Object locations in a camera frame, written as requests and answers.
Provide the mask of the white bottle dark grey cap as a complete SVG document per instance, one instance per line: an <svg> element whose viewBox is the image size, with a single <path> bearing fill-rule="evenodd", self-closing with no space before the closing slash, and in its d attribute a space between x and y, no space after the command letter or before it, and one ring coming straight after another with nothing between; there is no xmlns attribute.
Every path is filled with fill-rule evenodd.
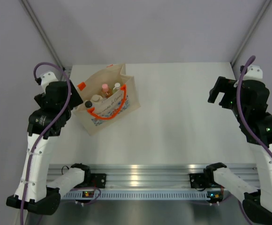
<svg viewBox="0 0 272 225"><path fill-rule="evenodd" d="M87 110L89 110L89 109L94 109L94 110L96 110L96 104L93 103L93 102L90 101L90 100L85 101L84 106L85 106L85 108L86 108Z"/></svg>

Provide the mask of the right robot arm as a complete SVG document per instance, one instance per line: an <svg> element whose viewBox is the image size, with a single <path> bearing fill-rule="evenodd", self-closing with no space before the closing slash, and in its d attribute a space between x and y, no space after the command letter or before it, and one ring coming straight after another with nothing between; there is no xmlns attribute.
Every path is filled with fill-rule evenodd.
<svg viewBox="0 0 272 225"><path fill-rule="evenodd" d="M255 158L260 186L250 185L223 163L206 166L204 176L209 185L222 186L234 195L252 222L272 225L272 115L266 111L270 92L261 81L246 80L241 84L241 110L248 127L262 142L259 144L240 118L235 84L235 80L220 76L209 92L208 102L214 103L220 92L224 94L219 105L232 110L239 122Z"/></svg>

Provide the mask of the orange bottle pink cap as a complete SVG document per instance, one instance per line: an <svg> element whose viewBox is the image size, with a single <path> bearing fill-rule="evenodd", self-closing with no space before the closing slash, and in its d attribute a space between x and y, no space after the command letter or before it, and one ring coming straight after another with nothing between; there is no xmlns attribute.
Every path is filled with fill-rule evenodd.
<svg viewBox="0 0 272 225"><path fill-rule="evenodd" d="M113 95L112 89L109 88L108 84L104 83L102 84L102 90L101 93L104 98L109 98Z"/></svg>

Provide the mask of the beige round cap bottle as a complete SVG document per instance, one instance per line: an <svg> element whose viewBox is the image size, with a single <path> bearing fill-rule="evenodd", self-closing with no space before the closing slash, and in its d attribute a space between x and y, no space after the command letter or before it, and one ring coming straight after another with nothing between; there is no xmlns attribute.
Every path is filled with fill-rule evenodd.
<svg viewBox="0 0 272 225"><path fill-rule="evenodd" d="M101 95L93 95L91 97L91 102L93 103L102 103L103 102L103 97Z"/></svg>

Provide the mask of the beige canvas bag orange handles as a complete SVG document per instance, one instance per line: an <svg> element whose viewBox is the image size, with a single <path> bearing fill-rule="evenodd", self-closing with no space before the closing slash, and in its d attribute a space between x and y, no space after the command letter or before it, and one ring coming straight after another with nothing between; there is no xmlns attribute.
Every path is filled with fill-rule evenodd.
<svg viewBox="0 0 272 225"><path fill-rule="evenodd" d="M121 88L105 98L101 93L104 83L112 90L115 83L120 83ZM74 110L74 114L89 135L94 135L140 107L134 77L126 75L125 64L110 65L94 73L77 85L77 91L83 103ZM103 102L95 103L96 110L87 110L84 103L91 100L93 95L101 95Z"/></svg>

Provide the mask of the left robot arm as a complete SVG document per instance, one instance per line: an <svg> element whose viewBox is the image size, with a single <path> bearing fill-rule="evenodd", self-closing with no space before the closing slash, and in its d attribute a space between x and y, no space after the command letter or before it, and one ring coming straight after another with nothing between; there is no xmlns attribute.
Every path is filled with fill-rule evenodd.
<svg viewBox="0 0 272 225"><path fill-rule="evenodd" d="M72 82L50 82L45 92L34 97L40 109L29 117L28 147L20 184L6 205L38 215L52 215L62 197L78 185L89 184L87 165L73 164L56 180L47 183L52 152L71 110L82 103Z"/></svg>

